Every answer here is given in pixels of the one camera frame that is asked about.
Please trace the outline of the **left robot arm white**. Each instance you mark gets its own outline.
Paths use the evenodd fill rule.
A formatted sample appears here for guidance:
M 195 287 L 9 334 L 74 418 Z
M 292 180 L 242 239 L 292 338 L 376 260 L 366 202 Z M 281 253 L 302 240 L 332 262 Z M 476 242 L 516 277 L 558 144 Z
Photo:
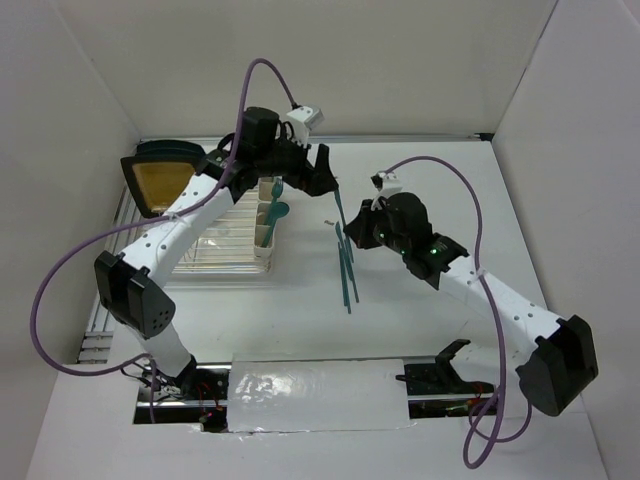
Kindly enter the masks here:
M 328 146 L 319 145 L 315 161 L 308 159 L 310 133 L 323 119 L 312 105 L 296 105 L 285 116 L 249 107 L 240 134 L 228 134 L 211 152 L 188 141 L 156 140 L 122 159 L 142 217 L 156 224 L 119 253 L 97 257 L 99 299 L 151 356 L 172 397 L 194 396 L 206 378 L 172 324 L 176 305 L 164 290 L 169 277 L 204 231 L 260 179 L 280 178 L 311 197 L 337 190 Z

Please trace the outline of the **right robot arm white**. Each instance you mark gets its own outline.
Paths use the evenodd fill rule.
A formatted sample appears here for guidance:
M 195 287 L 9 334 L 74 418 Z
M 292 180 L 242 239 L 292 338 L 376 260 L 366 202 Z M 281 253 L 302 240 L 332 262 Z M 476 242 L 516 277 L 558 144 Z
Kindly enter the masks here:
M 520 390 L 538 411 L 560 415 L 598 376 L 592 329 L 583 318 L 562 318 L 476 266 L 463 246 L 434 231 L 416 195 L 397 193 L 380 206 L 363 201 L 344 233 L 359 249 L 396 252 L 416 278 L 500 320 L 523 359 L 515 368 Z

